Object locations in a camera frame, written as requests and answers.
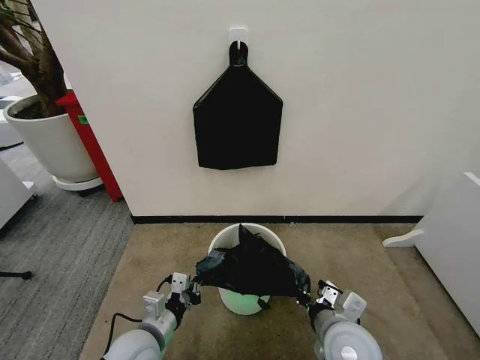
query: white bucket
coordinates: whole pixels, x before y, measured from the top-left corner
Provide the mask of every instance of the white bucket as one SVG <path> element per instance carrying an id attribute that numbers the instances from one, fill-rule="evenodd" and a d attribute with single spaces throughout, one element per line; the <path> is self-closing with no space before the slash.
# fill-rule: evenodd
<path id="1" fill-rule="evenodd" d="M 239 244 L 239 223 L 230 225 L 220 231 L 211 241 L 208 253 L 215 248 L 233 248 Z M 257 223 L 241 223 L 249 229 L 253 234 L 259 234 L 271 246 L 277 248 L 284 256 L 287 255 L 284 244 L 280 238 L 270 229 Z M 257 304 L 258 296 L 242 295 L 228 289 L 218 289 L 223 304 L 232 312 L 238 315 L 253 315 L 258 313 L 262 308 Z M 270 296 L 262 296 L 261 299 L 267 302 Z"/>

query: floor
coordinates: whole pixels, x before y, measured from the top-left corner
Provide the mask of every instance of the floor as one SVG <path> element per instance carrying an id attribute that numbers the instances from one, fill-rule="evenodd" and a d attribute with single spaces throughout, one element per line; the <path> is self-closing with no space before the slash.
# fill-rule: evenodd
<path id="1" fill-rule="evenodd" d="M 0 157 L 38 189 L 0 232 L 0 269 L 35 273 L 0 278 L 0 359 L 78 359 L 133 228 L 130 212 L 105 190 L 82 198 L 57 188 L 24 145 Z"/>
<path id="2" fill-rule="evenodd" d="M 141 298 L 171 272 L 194 273 L 210 241 L 226 224 L 134 227 L 81 359 L 104 352 L 111 316 L 141 317 Z M 267 224 L 290 259 L 312 281 L 329 279 L 363 296 L 362 325 L 384 359 L 477 359 L 479 338 L 415 249 L 385 249 L 381 241 L 411 225 Z M 188 311 L 165 359 L 314 359 L 314 333 L 292 299 L 272 298 L 254 316 L 229 312 L 215 288 L 202 288 L 202 304 Z M 115 336 L 133 324 L 119 320 Z"/>

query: black bag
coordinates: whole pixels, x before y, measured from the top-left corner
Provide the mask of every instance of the black bag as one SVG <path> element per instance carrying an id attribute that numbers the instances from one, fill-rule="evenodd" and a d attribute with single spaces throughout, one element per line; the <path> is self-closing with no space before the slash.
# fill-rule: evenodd
<path id="1" fill-rule="evenodd" d="M 196 264 L 196 279 L 236 293 L 298 298 L 310 292 L 310 277 L 300 265 L 287 259 L 246 227 L 238 228 L 240 244 L 218 248 Z"/>
<path id="2" fill-rule="evenodd" d="M 230 65 L 193 106 L 198 164 L 228 170 L 277 163 L 283 101 L 247 65 L 233 42 Z"/>

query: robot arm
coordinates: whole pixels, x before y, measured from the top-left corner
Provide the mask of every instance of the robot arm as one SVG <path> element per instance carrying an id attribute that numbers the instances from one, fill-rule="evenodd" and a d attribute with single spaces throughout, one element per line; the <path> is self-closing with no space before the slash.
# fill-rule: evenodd
<path id="1" fill-rule="evenodd" d="M 159 360 L 184 312 L 201 302 L 200 285 L 190 276 L 174 273 L 172 289 L 166 297 L 156 291 L 143 296 L 143 319 L 139 328 L 129 331 L 113 343 L 105 360 Z M 374 337 L 357 322 L 367 302 L 356 293 L 342 292 L 330 281 L 319 281 L 319 298 L 311 301 L 304 292 L 297 304 L 307 309 L 316 333 L 315 355 L 320 360 L 382 360 Z"/>
<path id="2" fill-rule="evenodd" d="M 377 341 L 359 325 L 367 302 L 351 290 L 342 292 L 330 281 L 319 281 L 318 293 L 320 297 L 305 306 L 316 334 L 316 357 L 320 360 L 382 360 Z"/>
<path id="3" fill-rule="evenodd" d="M 190 275 L 173 273 L 168 296 L 150 291 L 143 296 L 143 318 L 138 329 L 126 332 L 107 349 L 105 360 L 159 360 L 164 357 L 184 312 L 201 302 L 200 285 Z"/>

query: white furniture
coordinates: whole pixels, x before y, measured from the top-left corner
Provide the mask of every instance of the white furniture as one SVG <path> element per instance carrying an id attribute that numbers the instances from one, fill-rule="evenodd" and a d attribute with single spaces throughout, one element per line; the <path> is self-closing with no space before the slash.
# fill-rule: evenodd
<path id="1" fill-rule="evenodd" d="M 20 96 L 3 97 L 0 99 L 0 110 L 4 109 L 8 104 L 20 99 Z M 22 138 L 14 129 L 14 127 L 8 124 L 7 120 L 5 120 L 3 111 L 0 111 L 0 149 L 20 144 L 22 141 Z"/>
<path id="2" fill-rule="evenodd" d="M 461 174 L 412 232 L 383 244 L 415 245 L 480 335 L 480 178 Z"/>
<path id="3" fill-rule="evenodd" d="M 35 193 L 31 181 L 21 182 L 10 167 L 0 159 L 0 228 L 20 210 Z"/>

